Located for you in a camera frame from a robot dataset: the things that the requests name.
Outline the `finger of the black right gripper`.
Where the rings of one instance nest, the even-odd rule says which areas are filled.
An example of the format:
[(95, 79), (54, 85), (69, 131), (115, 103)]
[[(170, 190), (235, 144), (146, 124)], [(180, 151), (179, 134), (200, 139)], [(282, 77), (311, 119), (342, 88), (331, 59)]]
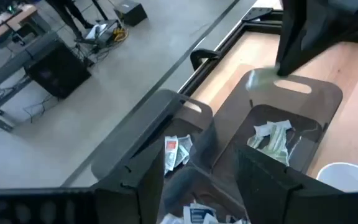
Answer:
[(282, 0), (283, 16), (277, 52), (278, 75), (287, 77), (300, 67), (301, 30), (306, 20), (305, 0)]
[(290, 48), (290, 71), (358, 32), (358, 0), (295, 1), (296, 38)]

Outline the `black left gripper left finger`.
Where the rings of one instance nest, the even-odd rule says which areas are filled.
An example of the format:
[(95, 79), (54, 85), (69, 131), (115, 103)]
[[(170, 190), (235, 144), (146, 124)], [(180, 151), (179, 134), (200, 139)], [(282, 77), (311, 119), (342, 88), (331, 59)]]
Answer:
[(111, 152), (91, 166), (85, 187), (0, 189), (0, 223), (155, 223), (163, 186), (162, 141)]

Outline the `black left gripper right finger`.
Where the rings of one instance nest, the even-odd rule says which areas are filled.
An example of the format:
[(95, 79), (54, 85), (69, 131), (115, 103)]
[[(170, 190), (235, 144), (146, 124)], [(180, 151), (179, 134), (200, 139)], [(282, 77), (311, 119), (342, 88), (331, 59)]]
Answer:
[(345, 193), (245, 146), (236, 183), (251, 223), (358, 224), (358, 192)]

